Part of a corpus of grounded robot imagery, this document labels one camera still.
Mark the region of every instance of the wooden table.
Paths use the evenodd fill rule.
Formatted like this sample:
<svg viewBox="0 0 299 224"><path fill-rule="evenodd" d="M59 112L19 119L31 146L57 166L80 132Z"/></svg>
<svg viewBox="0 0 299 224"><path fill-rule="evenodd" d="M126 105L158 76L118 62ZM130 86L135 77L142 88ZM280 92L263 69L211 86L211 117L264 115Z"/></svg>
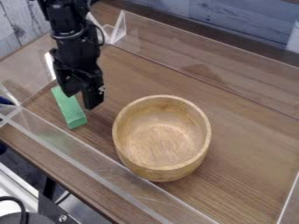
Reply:
<svg viewBox="0 0 299 224"><path fill-rule="evenodd" d="M118 10L108 13L108 8L108 5L100 5L99 17L105 22L118 16ZM1 75L44 73L47 68L37 59L51 47L48 36L36 40L1 62ZM146 95L167 94L188 99L210 118L210 153L194 174L158 186L219 223L276 223L299 170L298 119L113 46L104 49L100 63L105 73L107 100L95 110L85 111L85 126L67 129L51 94L55 83L24 106L120 163L111 136L120 109ZM274 63L279 65L283 79L288 65ZM15 93L20 97L25 95L25 91L20 94L17 89ZM15 127L5 125L0 137L112 221L156 223L148 214Z"/></svg>

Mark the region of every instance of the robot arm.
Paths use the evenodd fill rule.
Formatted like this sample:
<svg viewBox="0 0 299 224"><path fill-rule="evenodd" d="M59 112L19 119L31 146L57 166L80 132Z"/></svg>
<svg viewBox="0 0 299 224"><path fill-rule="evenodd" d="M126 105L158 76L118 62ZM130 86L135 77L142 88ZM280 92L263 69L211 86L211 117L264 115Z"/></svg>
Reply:
<svg viewBox="0 0 299 224"><path fill-rule="evenodd" d="M51 36L57 49L51 49L53 70L64 94L83 94L85 109L104 101L103 73L97 27L87 20L88 0L37 0L45 19L51 22Z"/></svg>

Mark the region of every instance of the green object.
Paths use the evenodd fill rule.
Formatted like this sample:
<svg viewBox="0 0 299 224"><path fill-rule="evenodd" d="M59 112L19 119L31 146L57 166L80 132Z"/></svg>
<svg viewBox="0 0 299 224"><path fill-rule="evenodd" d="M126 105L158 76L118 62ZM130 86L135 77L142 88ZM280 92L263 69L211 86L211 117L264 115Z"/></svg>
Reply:
<svg viewBox="0 0 299 224"><path fill-rule="evenodd" d="M61 87L53 87L51 89L52 95L60 107L60 112L64 116L65 122L71 130L76 129L79 126L88 122L80 104L75 96L68 97L63 91Z"/></svg>

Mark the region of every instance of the bowl rim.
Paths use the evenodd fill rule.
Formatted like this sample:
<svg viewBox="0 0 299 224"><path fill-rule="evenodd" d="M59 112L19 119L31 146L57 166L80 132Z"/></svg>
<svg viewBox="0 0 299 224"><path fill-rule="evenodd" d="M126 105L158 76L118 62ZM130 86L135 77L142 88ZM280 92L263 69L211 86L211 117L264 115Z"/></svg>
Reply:
<svg viewBox="0 0 299 224"><path fill-rule="evenodd" d="M200 117L203 118L203 121L204 121L206 129L207 129L207 136L206 136L204 143L203 143L203 146L200 147L200 150L199 150L198 154L192 158L190 158L186 161L180 162L179 164L166 165L166 166L154 166L154 165L142 165L142 164L138 164L136 161L132 161L132 159L124 155L123 151L120 150L122 149L120 143L118 141L118 124L119 124L120 119L124 116L124 113L139 102L143 102L143 101L147 101L147 100L155 99L155 98L170 98L170 99L175 99L175 100L178 100L178 101L184 102L186 104L188 104L196 110L196 112L200 114ZM176 170L176 169L182 169L187 165L191 165L192 163L195 163L199 160L199 158L202 157L202 155L204 155L206 151L208 150L210 144L211 144L211 122L210 122L208 117L203 113L202 109L191 101L183 99L179 96L174 96L174 95L168 95L168 94L150 95L150 96L142 97L140 99L130 102L123 107L123 109L120 110L120 112L118 113L116 120L113 122L113 127L112 127L112 139L113 139L113 143L115 143L115 147L116 147L116 152L122 154L122 156L130 161L130 163L132 163L134 165L138 165L142 168L146 168L147 170L154 170L154 171L172 171L172 170Z"/></svg>

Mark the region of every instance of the wooden bowl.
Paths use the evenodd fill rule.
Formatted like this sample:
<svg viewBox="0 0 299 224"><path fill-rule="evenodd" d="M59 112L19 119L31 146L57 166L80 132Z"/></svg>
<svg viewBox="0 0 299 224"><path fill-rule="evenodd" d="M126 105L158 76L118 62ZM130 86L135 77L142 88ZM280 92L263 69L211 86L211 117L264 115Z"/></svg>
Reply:
<svg viewBox="0 0 299 224"><path fill-rule="evenodd" d="M118 155L144 179L167 182L202 164L211 142L211 124L194 103L155 95L131 102L112 130Z"/></svg>

